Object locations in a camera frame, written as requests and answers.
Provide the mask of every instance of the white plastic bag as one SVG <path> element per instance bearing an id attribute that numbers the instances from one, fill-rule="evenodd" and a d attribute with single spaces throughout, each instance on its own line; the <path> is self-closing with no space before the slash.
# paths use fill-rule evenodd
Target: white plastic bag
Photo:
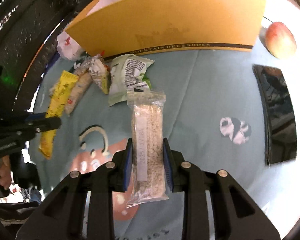
<path id="1" fill-rule="evenodd" d="M 72 39 L 68 33 L 63 31 L 57 37 L 58 46 L 57 51 L 64 59 L 78 60 L 80 55 L 84 52 L 84 49 Z"/>

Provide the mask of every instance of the table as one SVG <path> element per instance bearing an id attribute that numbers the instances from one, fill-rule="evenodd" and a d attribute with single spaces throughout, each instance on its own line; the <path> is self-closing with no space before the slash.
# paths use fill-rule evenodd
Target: table
<path id="1" fill-rule="evenodd" d="M 188 50 L 144 57 L 155 60 L 148 68 L 147 76 L 153 88 L 163 90 L 167 97 L 163 135 L 168 138 L 171 149 L 182 152 L 186 160 L 202 170 L 227 170 L 263 209 L 283 238 L 300 217 L 300 161 L 280 163 L 271 168 L 264 164 L 264 118 L 252 64 L 282 69 L 295 112 L 299 155 L 300 100 L 296 96 L 296 79 L 289 75 L 291 62 L 274 58 L 259 38 L 250 53 Z M 34 112 L 47 110 L 49 89 L 61 72 L 69 70 L 72 64 L 60 58 L 48 71 L 39 88 Z M 79 162 L 72 164 L 72 161 L 83 152 L 78 135 L 86 127 L 101 125 L 108 134 L 110 145 L 131 136 L 131 110 L 126 102 L 107 105 L 107 96 L 92 84 L 73 115 L 62 116 L 63 124 L 55 137 L 51 160 L 45 160 L 38 151 L 40 136 L 30 142 L 29 153 L 37 164 L 45 192 L 55 187 L 70 168 L 83 169 L 76 166 Z M 247 122 L 252 128 L 248 142 L 235 145 L 229 138 L 223 138 L 219 129 L 222 117 Z M 86 143 L 88 151 L 102 148 L 101 136 L 89 134 Z M 84 171 L 97 167 L 86 164 Z M 181 193 L 170 192 L 168 196 L 169 200 L 142 204 L 132 219 L 115 220 L 117 238 L 179 239 L 184 197 Z"/>

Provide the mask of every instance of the finger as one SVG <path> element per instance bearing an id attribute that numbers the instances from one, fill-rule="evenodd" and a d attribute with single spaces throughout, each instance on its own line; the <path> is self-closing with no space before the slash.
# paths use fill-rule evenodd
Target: finger
<path id="1" fill-rule="evenodd" d="M 4 187 L 4 189 L 8 189 L 11 185 L 11 172 L 10 168 L 2 165 L 0 167 L 0 185 Z"/>
<path id="2" fill-rule="evenodd" d="M 11 174 L 10 174 L 10 168 L 5 166 L 5 165 L 2 165 L 0 167 L 0 177 L 11 177 Z"/>
<path id="3" fill-rule="evenodd" d="M 7 167 L 10 167 L 10 158 L 9 158 L 9 155 L 6 155 L 6 156 L 2 157 L 2 162 Z"/>
<path id="4" fill-rule="evenodd" d="M 0 185 L 4 187 L 5 190 L 7 190 L 11 185 L 11 178 L 10 179 L 8 177 L 0 178 Z"/>

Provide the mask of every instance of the cardboard box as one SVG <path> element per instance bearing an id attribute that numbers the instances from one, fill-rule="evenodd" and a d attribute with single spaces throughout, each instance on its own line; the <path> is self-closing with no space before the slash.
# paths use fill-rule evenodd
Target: cardboard box
<path id="1" fill-rule="evenodd" d="M 185 49 L 250 51 L 265 0 L 94 0 L 66 32 L 105 58 Z"/>

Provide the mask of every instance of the red apple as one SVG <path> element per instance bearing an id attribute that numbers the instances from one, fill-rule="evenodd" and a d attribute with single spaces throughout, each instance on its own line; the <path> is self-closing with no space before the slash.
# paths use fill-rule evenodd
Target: red apple
<path id="1" fill-rule="evenodd" d="M 279 59 L 291 57 L 297 50 L 291 31 L 282 22 L 274 22 L 269 26 L 266 31 L 266 47 Z"/>

